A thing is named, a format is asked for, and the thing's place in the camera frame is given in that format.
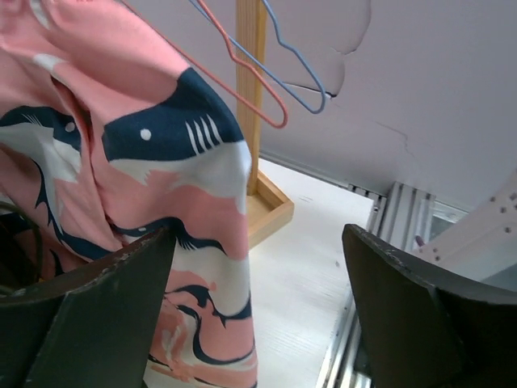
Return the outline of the pink patterned shorts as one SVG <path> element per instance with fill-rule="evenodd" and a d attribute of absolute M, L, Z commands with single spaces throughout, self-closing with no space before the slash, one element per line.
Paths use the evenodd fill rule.
<path fill-rule="evenodd" d="M 250 151 L 220 96 L 117 1 L 1 4 L 1 233 L 37 281 L 176 237 L 149 358 L 254 387 Z"/>

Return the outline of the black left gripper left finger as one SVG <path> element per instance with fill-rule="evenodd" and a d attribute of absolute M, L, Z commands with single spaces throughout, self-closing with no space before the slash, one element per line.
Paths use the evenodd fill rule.
<path fill-rule="evenodd" d="M 3 387 L 143 387 L 175 237 L 161 229 L 1 299 Z"/>

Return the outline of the dark olive shorts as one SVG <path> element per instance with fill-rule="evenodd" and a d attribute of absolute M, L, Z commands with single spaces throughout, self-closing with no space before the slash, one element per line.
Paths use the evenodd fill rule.
<path fill-rule="evenodd" d="M 1 296 L 6 297 L 16 290 L 38 283 L 42 278 L 43 239 L 39 226 L 16 205 L 1 202 L 1 210 L 17 214 L 29 226 L 35 240 L 36 258 L 32 261 L 17 241 L 1 225 Z"/>

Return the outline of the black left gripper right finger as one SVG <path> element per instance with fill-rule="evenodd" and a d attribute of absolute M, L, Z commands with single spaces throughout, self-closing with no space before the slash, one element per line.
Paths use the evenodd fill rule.
<path fill-rule="evenodd" d="M 347 272 L 377 387 L 514 387 L 516 293 L 347 224 Z"/>

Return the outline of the blue hanger of grey shorts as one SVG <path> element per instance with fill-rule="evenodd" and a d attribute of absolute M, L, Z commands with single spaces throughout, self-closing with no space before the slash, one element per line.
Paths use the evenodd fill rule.
<path fill-rule="evenodd" d="M 341 39 L 339 33 L 342 16 L 349 11 L 348 1 L 269 1 L 275 14 L 282 41 L 295 48 L 306 65 L 295 53 L 281 46 L 275 34 L 274 23 L 267 16 L 266 53 L 263 65 L 293 93 L 303 99 L 310 108 L 321 104 L 320 90 L 312 70 L 328 94 L 339 89 L 342 73 L 340 60 L 336 58 Z M 195 58 L 231 87 L 236 86 L 236 64 L 228 55 L 225 42 L 209 19 L 201 13 L 197 2 L 189 6 L 191 25 L 200 36 L 196 44 Z"/>

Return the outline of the pink hanger of green shorts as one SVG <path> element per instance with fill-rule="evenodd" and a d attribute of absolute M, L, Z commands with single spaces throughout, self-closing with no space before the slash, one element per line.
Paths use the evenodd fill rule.
<path fill-rule="evenodd" d="M 236 117 L 244 133 L 288 124 L 288 109 L 271 86 L 262 60 L 265 56 L 267 8 L 262 1 L 237 1 L 233 11 L 241 37 L 236 41 L 204 1 L 125 1 L 124 5 L 148 23 L 185 61 L 202 72 L 236 102 Z"/>

